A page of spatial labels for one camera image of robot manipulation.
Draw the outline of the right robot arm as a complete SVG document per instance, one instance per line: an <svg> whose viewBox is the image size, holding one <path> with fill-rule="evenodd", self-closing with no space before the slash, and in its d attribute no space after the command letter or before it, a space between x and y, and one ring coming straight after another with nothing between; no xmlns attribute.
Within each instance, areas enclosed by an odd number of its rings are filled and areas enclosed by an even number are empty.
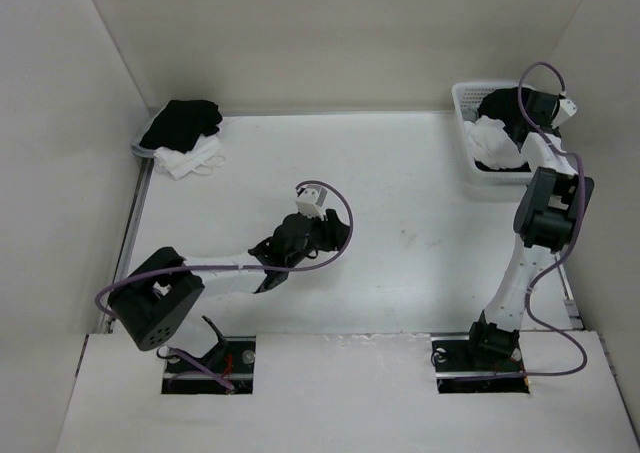
<svg viewBox="0 0 640 453"><path fill-rule="evenodd" d="M475 368L512 358L536 285L575 247L594 189L582 161L562 148L559 127L576 112L565 93L526 86L497 89L478 108L480 116L504 123L533 176L514 217L509 265L463 346L466 361Z"/></svg>

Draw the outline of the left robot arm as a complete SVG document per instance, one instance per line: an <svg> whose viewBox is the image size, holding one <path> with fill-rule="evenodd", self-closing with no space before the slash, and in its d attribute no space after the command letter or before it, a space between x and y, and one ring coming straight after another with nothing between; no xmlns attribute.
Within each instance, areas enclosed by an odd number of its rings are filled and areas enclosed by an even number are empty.
<svg viewBox="0 0 640 453"><path fill-rule="evenodd" d="M236 257L191 261L162 247L128 277L128 284L109 294L107 305L139 350L165 346L172 357L189 356L196 368L214 371L223 363L227 340L210 318L202 317L216 340L201 337L190 352L182 346L181 326L200 298L273 290L303 261L320 252L343 252L351 236L352 226L328 209L315 217L286 216L271 236Z"/></svg>

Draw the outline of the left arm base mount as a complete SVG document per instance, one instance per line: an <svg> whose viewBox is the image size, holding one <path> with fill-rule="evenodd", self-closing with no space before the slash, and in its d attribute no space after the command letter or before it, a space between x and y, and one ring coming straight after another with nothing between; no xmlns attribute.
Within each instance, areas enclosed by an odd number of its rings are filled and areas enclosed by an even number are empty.
<svg viewBox="0 0 640 453"><path fill-rule="evenodd" d="M253 393L256 364L255 336L227 337L224 354L215 357L209 367L214 373L230 382L228 390L215 379L177 356L169 356L168 348L161 347L156 357L164 361L161 393L165 395L251 395Z"/></svg>

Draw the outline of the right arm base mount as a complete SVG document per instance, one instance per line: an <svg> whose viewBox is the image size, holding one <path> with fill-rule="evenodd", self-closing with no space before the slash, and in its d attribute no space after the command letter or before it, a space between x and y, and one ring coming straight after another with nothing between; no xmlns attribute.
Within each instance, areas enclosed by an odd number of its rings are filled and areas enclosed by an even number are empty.
<svg viewBox="0 0 640 453"><path fill-rule="evenodd" d="M530 392L519 350L507 358L473 349L467 334L432 336L431 346L431 364L441 394Z"/></svg>

